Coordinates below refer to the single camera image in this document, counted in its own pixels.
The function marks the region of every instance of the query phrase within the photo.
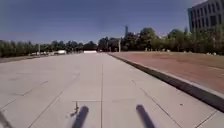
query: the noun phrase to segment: tree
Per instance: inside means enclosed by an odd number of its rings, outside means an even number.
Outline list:
[[[121,41],[121,46],[122,49],[127,51],[127,50],[137,50],[137,35],[135,35],[132,32],[128,32],[127,35],[122,39]]]
[[[140,50],[151,48],[151,43],[157,39],[157,35],[152,28],[143,28],[139,34],[138,45]]]
[[[109,40],[108,40],[108,48],[109,48],[109,51],[110,52],[116,52],[118,51],[118,43],[119,43],[119,39],[118,38],[114,38],[114,37],[111,37]]]
[[[98,49],[104,52],[108,51],[108,37],[101,38],[98,42]]]
[[[97,45],[93,41],[90,41],[89,43],[83,46],[83,50],[96,50],[96,49]]]

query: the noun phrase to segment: white vehicle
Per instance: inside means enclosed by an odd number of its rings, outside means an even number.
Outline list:
[[[58,54],[59,55],[63,55],[63,54],[66,54],[67,52],[65,50],[58,50]]]

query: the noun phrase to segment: window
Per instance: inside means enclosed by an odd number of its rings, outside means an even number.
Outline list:
[[[198,20],[198,28],[201,28],[201,21],[200,21],[200,19]]]
[[[206,26],[208,27],[209,25],[208,25],[208,18],[206,18]]]
[[[206,7],[204,7],[204,11],[205,11],[205,15],[207,15],[207,8]]]
[[[212,11],[213,11],[213,13],[215,13],[215,5],[214,4],[212,4]]]
[[[222,24],[222,15],[219,14],[219,24]]]
[[[211,26],[215,26],[217,24],[216,16],[210,16]]]
[[[191,26],[192,26],[192,28],[194,28],[194,21],[191,22]]]
[[[197,10],[197,17],[200,17],[199,9]]]
[[[201,16],[203,16],[203,9],[201,8]]]
[[[210,4],[208,4],[208,11],[210,14],[212,13]]]
[[[195,27],[198,28],[198,22],[195,20]]]
[[[224,9],[224,1],[222,0],[222,8]]]
[[[215,2],[215,4],[216,4],[216,8],[217,8],[217,10],[219,11],[219,10],[220,10],[219,3],[218,3],[218,2]]]
[[[197,16],[196,16],[196,11],[195,10],[193,11],[193,14],[194,14],[194,18],[196,18]]]
[[[190,14],[191,14],[191,19],[193,19],[193,12],[191,11]]]
[[[205,27],[205,21],[204,21],[204,18],[202,18],[201,21],[202,21],[202,27]]]

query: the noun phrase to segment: pavement joint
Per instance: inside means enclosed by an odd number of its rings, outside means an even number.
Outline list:
[[[39,86],[37,87],[34,87],[33,89],[27,91],[26,93],[24,94],[16,94],[16,93],[11,93],[12,95],[17,95],[19,96],[18,98],[15,98],[14,100],[12,100],[11,102],[9,102],[8,104],[4,105],[3,107],[0,108],[0,111],[3,110],[5,107],[7,107],[8,105],[12,104],[13,102],[15,102],[16,100],[24,97],[25,95],[29,94],[30,92],[32,92],[33,90],[39,88],[39,87],[42,87],[43,85],[45,85],[48,81],[44,81],[43,83],[41,83]]]
[[[102,79],[101,79],[101,109],[100,109],[100,118],[101,118],[101,128],[103,128],[103,59],[102,59]]]
[[[200,127],[202,124],[204,124],[206,121],[208,121],[212,116],[215,115],[215,113],[217,113],[218,111],[214,111],[210,116],[208,116],[204,121],[202,121],[201,123],[199,123],[195,128]]]
[[[138,87],[144,94],[145,94],[145,96],[146,97],[148,97],[149,99],[151,99],[176,125],[178,125],[180,128],[182,128],[181,126],[180,126],[180,124],[178,124],[177,123],[177,121],[176,120],[174,120],[173,118],[172,118],[172,116],[165,110],[165,109],[163,109],[162,108],[162,106],[161,105],[159,105],[159,103],[157,103],[156,102],[156,100],[152,97],[152,96],[150,96],[144,89],[142,89],[141,87]]]
[[[32,127],[32,125],[41,117],[41,115],[61,96],[61,94],[66,90],[66,88],[69,87],[70,83],[75,81],[79,76],[80,76],[80,74],[78,74],[71,82],[69,82],[67,84],[67,86],[65,86],[65,88],[50,102],[50,104],[48,104],[48,106],[37,116],[37,118],[30,124],[30,126],[28,128]]]

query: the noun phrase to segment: treeline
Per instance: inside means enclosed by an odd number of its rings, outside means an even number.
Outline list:
[[[175,51],[175,52],[195,52],[195,53],[216,53],[224,54],[224,33],[221,28],[213,30],[203,30],[190,33],[185,28],[184,31],[173,29],[164,37],[156,35],[152,28],[143,28],[140,33],[129,32],[124,38],[102,38],[98,42],[99,49],[103,51],[116,51],[118,41],[121,41],[122,51]]]
[[[97,45],[89,43],[77,43],[76,41],[53,41],[50,44],[33,44],[31,42],[14,42],[0,40],[0,57],[27,56],[32,53],[52,52],[66,50],[70,52],[80,52],[83,50],[96,50]]]
[[[78,43],[76,41],[52,41],[50,44],[33,44],[31,42],[14,42],[0,40],[0,57],[26,56],[31,53],[66,50],[80,52],[98,50],[117,52],[119,42],[122,51],[175,51],[195,53],[224,54],[224,29],[221,27],[195,33],[173,29],[164,37],[156,35],[152,28],[143,28],[139,33],[127,33],[123,38],[101,38],[98,45],[93,41]]]

